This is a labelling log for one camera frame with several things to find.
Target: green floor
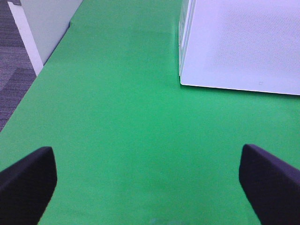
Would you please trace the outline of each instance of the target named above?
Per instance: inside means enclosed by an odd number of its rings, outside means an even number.
[[[54,148],[41,225],[258,225],[243,144],[300,168],[299,97],[180,86],[180,6],[83,1],[0,133],[0,169]]]

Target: green surface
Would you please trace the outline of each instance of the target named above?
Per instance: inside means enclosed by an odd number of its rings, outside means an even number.
[[[243,144],[300,168],[299,97],[180,86],[180,6],[85,0],[76,12],[0,133],[0,169],[54,148],[40,224],[257,225]]]

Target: white box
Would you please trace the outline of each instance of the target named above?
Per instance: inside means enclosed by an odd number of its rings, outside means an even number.
[[[184,0],[183,85],[300,95],[299,0]]]

